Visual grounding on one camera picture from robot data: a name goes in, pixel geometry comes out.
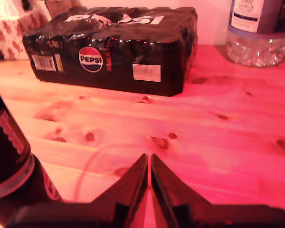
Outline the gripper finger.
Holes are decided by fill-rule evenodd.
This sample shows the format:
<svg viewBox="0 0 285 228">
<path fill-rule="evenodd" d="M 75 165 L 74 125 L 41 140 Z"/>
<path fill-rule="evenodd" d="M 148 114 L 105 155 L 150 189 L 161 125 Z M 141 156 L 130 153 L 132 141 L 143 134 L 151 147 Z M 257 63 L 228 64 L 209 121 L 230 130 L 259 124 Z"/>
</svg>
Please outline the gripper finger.
<svg viewBox="0 0 285 228">
<path fill-rule="evenodd" d="M 91 202 L 101 215 L 114 215 L 117 210 L 128 210 L 144 194 L 147 185 L 148 156 L 142 154 L 126 173 L 111 187 Z"/>
<path fill-rule="evenodd" d="M 211 203 L 184 183 L 156 154 L 151 156 L 152 187 L 168 221 L 193 221 L 195 205 Z"/>
</svg>

